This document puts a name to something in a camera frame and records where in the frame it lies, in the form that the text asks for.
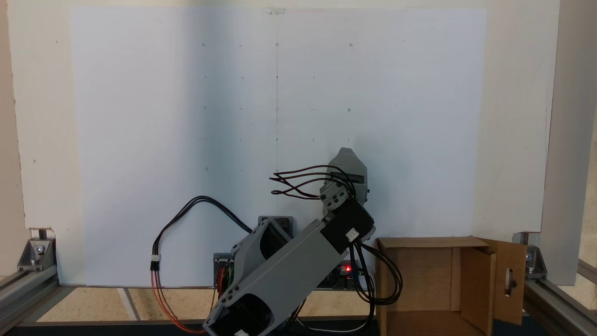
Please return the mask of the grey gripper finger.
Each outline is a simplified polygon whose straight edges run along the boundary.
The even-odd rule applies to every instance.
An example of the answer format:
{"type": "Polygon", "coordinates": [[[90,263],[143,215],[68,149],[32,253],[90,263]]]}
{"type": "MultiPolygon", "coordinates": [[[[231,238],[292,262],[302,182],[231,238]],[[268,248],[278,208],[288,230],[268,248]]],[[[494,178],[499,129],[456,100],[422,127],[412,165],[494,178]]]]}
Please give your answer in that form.
{"type": "Polygon", "coordinates": [[[341,147],[337,155],[329,162],[329,165],[341,168],[346,174],[367,174],[367,167],[349,147],[341,147]]]}

